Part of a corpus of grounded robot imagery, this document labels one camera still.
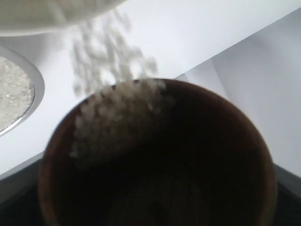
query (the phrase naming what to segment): white countertop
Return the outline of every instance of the white countertop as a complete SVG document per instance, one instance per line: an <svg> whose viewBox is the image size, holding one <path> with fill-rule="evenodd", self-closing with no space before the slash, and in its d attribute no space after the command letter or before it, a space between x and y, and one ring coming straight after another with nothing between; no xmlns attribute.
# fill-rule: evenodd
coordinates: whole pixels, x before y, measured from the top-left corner
<svg viewBox="0 0 301 226"><path fill-rule="evenodd" d="M129 41L156 57L159 77L175 78L299 7L299 0L129 0L119 9L133 23ZM0 179L43 152L59 121L80 101L72 91L69 52L59 36L0 39L37 66L46 86L38 109L0 137Z"/></svg>

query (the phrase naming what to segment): uncooked rice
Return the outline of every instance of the uncooked rice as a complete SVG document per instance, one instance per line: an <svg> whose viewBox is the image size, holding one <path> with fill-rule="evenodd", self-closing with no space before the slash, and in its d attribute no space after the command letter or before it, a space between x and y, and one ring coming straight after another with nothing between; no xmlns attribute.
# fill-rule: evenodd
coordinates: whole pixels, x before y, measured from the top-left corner
<svg viewBox="0 0 301 226"><path fill-rule="evenodd" d="M129 30L128 18L117 11L79 26L74 91L92 95L76 118L70 156L82 170L121 156L168 123L174 101L162 94L163 81L146 79L158 72L156 61L126 42L122 32Z"/></svg>

